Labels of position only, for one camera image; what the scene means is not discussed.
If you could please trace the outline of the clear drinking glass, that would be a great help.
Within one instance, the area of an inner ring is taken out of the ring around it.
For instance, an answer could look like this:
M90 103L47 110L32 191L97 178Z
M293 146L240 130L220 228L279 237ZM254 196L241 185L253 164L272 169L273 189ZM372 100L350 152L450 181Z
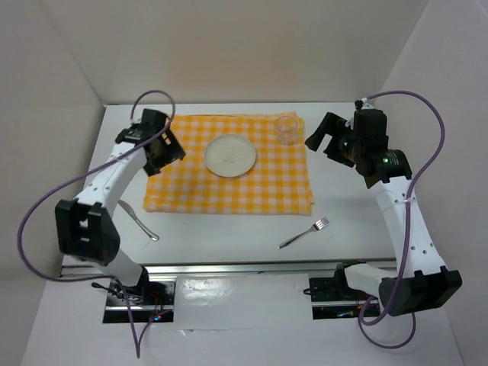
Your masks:
M298 121L295 117L282 116L275 122L278 143L292 146L297 139Z

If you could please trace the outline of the cream round plate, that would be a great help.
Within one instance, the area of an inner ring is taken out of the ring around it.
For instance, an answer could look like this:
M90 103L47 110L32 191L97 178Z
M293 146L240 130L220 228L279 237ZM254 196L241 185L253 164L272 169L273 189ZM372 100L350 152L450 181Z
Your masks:
M249 139L238 134L213 138L204 149L204 164L215 175L236 178L255 164L257 151Z

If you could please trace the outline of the yellow white checkered cloth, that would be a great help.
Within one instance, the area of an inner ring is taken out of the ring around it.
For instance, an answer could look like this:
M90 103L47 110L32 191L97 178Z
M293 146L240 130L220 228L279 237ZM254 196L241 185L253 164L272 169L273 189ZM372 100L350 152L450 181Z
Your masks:
M309 216L314 203L303 144L304 122L297 122L293 145L278 143L280 114L178 115L171 131L186 152L146 185L143 209L182 214ZM204 164L204 150L214 138L237 134L249 139L257 158L249 172L223 178Z

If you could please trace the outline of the silver table knife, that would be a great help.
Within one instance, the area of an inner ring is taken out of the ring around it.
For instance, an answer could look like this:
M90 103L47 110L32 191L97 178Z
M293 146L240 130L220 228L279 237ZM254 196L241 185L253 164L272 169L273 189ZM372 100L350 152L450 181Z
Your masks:
M159 236L150 230L136 215L134 209L125 201L119 200L118 205L130 216L135 224L152 240L159 241Z

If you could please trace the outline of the silver fork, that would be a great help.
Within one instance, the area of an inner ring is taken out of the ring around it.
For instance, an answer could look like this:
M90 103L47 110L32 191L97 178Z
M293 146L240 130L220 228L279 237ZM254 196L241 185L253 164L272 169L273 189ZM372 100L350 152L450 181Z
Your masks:
M278 249L283 249L283 248L289 246L290 244L296 242L297 240L299 240L300 238L302 238L303 236L305 236L309 233L315 233L317 231L320 231L320 230L324 229L325 227L327 227L329 224L330 224L330 221L327 217L324 217L320 220L317 220L308 230L305 230L304 232L297 234L296 236L293 236L293 237L283 241L278 246Z

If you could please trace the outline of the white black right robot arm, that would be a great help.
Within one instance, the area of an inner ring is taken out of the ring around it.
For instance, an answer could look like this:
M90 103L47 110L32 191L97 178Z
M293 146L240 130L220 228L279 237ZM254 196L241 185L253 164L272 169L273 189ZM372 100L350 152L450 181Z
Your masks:
M429 283L434 306L461 277L438 254L414 193L417 175L387 147L386 117L364 109L326 116L329 144L313 159L305 124L284 114L178 115L170 134L185 157L148 180L144 209L164 212L177 262L347 259L333 280L391 315L425 309L406 294Z

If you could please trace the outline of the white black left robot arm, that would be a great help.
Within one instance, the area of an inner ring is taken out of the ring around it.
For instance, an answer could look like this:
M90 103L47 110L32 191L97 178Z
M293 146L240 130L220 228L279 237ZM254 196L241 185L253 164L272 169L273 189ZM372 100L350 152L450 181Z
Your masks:
M145 109L140 122L122 130L115 139L107 159L112 164L72 200L61 200L55 207L61 253L117 278L124 296L134 304L149 298L149 275L120 248L121 238L112 217L137 172L146 169L152 174L162 167L158 158L151 156L150 146L142 144L163 129L167 120L161 111Z

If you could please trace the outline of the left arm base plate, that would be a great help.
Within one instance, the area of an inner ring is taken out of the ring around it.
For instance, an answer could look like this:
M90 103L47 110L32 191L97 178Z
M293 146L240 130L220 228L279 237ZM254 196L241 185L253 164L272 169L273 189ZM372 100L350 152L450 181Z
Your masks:
M175 281L156 282L152 290L144 297L129 295L130 306L135 323L146 323L152 320L154 323L172 323L174 320ZM111 281L104 286L92 282L91 286L103 291L106 296L104 305L104 324L129 323L127 304L119 285Z

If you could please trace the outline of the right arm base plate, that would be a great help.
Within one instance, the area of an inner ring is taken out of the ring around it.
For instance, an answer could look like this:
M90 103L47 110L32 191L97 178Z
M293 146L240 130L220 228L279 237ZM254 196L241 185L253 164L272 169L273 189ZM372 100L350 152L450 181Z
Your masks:
M314 320L357 318L369 298L361 291L340 288L334 278L310 278L303 294L310 298Z

